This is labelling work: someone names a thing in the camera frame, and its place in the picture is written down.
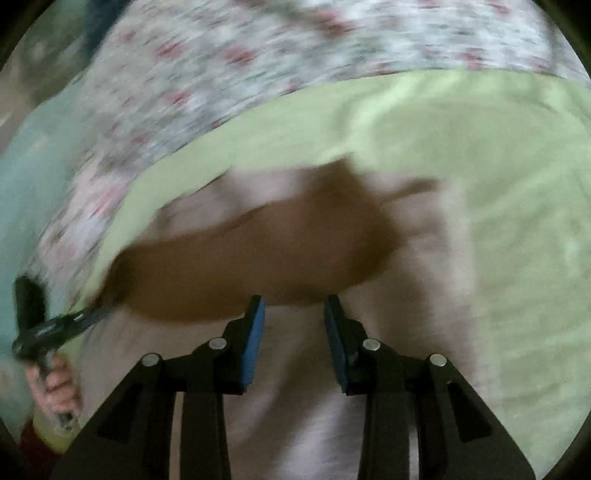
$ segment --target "finger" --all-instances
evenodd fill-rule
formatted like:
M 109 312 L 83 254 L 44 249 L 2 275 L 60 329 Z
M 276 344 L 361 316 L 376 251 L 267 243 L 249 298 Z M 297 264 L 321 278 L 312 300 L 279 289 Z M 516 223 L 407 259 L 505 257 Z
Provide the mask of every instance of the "finger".
M 72 398 L 69 401 L 61 402 L 55 405 L 52 409 L 55 413 L 72 413 L 75 417 L 80 416 L 80 400 Z
M 74 385 L 65 385 L 58 388 L 46 395 L 47 404 L 53 410 L 57 405 L 61 405 L 64 402 L 69 402 L 76 398 L 77 389 Z
M 27 381 L 29 384 L 37 382 L 39 379 L 39 367 L 36 365 L 27 365 L 25 373 L 27 375 Z
M 53 358 L 51 359 L 51 368 L 58 369 L 58 368 L 67 368 L 70 369 L 70 365 L 68 364 L 68 360 L 65 356 L 60 353 L 55 353 Z
M 45 380 L 45 387 L 47 391 L 55 390 L 56 388 L 72 382 L 72 372 L 69 369 L 60 368 L 52 371 Z

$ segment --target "black tool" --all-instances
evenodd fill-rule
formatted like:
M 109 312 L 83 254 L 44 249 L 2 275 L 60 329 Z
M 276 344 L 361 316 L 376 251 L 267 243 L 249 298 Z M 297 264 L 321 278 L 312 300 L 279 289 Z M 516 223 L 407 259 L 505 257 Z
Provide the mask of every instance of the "black tool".
M 231 480 L 222 395 L 243 394 L 254 376 L 264 307 L 191 355 L 144 355 L 57 464 L 51 480 L 168 478 L 175 395 L 185 392 L 181 480 Z M 358 480 L 408 480 L 407 398 L 414 396 L 421 480 L 534 480 L 515 442 L 443 355 L 397 354 L 348 319 L 336 296 L 324 321 L 343 392 L 367 395 Z
M 106 310 L 82 310 L 48 320 L 45 289 L 28 277 L 15 280 L 14 297 L 19 335 L 12 344 L 12 353 L 21 361 L 36 363 L 43 384 L 52 370 L 55 351 L 107 314 Z M 60 413 L 56 422 L 57 427 L 68 431 L 74 418 L 71 413 Z
M 254 376 L 265 306 L 253 297 L 243 318 L 192 354 L 148 353 L 101 405 L 57 464 L 52 480 L 168 478 L 177 392 L 185 392 L 180 473 L 230 480 L 222 395 L 242 395 Z
M 417 360 L 368 338 L 335 295 L 326 299 L 324 321 L 343 392 L 367 395 L 358 480 L 408 479 L 408 393 L 421 480 L 535 480 L 517 444 L 445 356 Z

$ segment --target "light blue fabric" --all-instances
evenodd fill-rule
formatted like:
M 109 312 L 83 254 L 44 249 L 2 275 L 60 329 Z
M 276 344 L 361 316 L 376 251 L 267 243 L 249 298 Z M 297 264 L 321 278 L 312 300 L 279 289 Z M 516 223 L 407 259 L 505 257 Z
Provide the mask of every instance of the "light blue fabric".
M 90 125 L 74 112 L 73 83 L 24 121 L 0 157 L 0 416 L 14 434 L 30 405 L 22 369 L 12 360 L 15 338 L 12 282 L 31 258 L 45 225 L 60 207 L 73 165 L 90 139 Z M 51 310 L 60 306 L 53 299 Z

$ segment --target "blue pad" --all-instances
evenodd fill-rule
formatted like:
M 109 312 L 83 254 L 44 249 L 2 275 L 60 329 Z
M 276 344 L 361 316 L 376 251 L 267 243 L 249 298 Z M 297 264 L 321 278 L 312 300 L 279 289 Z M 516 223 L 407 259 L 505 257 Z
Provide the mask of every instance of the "blue pad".
M 244 390 L 252 383 L 255 376 L 256 359 L 261 349 L 262 331 L 265 326 L 265 301 L 258 297 L 253 299 L 253 302 L 256 302 L 256 304 L 251 304 L 246 314 L 246 316 L 252 315 L 252 324 L 241 356 L 240 383 Z

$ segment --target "pink fabric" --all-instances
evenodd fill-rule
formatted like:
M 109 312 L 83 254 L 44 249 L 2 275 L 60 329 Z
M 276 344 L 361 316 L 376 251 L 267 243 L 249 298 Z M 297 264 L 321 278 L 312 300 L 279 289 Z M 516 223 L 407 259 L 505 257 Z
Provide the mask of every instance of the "pink fabric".
M 140 241 L 173 238 L 295 196 L 306 191 L 315 175 L 315 170 L 230 172 L 163 208 Z M 363 182 L 401 233 L 402 243 L 383 272 L 339 293 L 348 315 L 399 353 L 447 355 L 491 400 L 487 391 L 494 374 L 476 359 L 482 344 L 470 315 L 472 262 L 461 196 L 439 181 L 381 174 Z M 340 393 L 322 317 L 321 304 L 267 309 L 255 381 L 245 396 L 225 398 L 233 478 L 355 478 L 364 400 Z M 219 336 L 225 323 L 154 322 L 125 307 L 117 309 L 94 327 L 82 350 L 82 422 L 143 354 L 169 358 L 190 353 Z M 178 421 L 177 415 L 173 479 L 178 478 Z

